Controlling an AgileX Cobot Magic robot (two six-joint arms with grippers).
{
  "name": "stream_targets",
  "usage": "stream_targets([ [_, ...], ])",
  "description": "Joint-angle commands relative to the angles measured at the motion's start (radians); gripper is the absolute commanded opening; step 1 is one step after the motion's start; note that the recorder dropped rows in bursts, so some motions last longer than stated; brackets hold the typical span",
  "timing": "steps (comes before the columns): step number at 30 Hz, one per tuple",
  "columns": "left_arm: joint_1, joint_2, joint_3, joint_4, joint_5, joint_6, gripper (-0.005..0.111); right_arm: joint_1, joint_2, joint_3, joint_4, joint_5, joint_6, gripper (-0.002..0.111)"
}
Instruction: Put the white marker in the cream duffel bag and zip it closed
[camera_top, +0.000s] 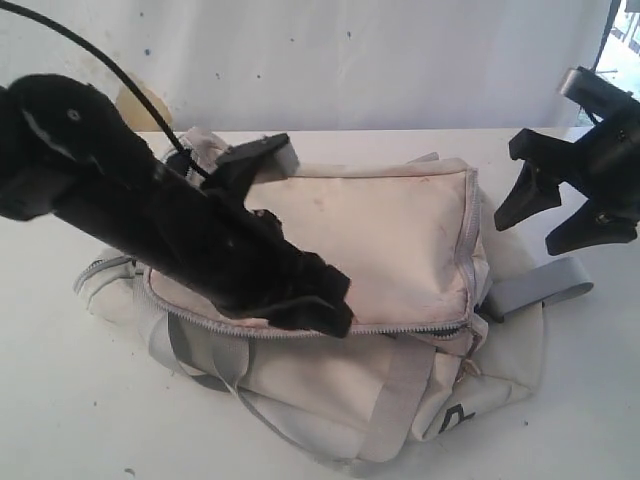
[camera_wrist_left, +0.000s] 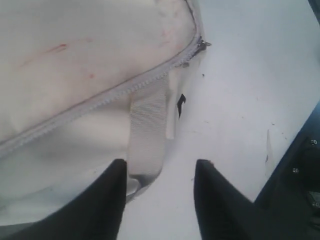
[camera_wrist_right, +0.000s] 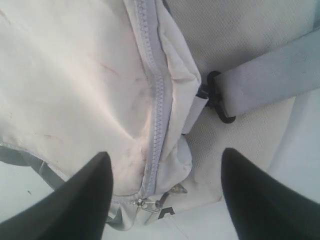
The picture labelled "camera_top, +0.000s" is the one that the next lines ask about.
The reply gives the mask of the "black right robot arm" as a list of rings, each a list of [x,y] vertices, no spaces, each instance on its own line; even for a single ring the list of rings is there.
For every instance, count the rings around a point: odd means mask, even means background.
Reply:
[[[623,107],[574,142],[523,129],[508,144],[523,167],[494,213],[504,231],[561,205],[560,185],[569,184],[585,203],[545,238],[560,255],[637,239],[639,224],[639,107]]]

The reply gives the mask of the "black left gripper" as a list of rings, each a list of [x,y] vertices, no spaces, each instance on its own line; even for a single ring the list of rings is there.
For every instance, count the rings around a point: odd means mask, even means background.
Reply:
[[[348,276],[319,255],[288,242],[270,213],[203,210],[199,293],[227,317],[264,318],[281,330],[344,338],[352,311],[344,302],[324,300],[344,300],[350,285]]]

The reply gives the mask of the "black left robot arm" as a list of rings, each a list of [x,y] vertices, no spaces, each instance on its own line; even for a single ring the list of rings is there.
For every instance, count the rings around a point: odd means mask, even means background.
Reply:
[[[224,316],[337,338],[349,278],[298,249],[280,220],[245,205],[263,173],[298,165],[277,134],[233,147],[192,184],[159,161],[94,87],[33,74],[1,91],[1,214],[52,214],[202,295]]]

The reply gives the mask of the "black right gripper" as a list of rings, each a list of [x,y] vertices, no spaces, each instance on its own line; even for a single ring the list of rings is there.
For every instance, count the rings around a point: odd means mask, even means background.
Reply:
[[[523,129],[508,143],[523,167],[494,213],[498,231],[560,205],[559,186],[571,185],[588,200],[551,231],[547,253],[633,241],[639,218],[639,110],[614,113],[574,142]]]

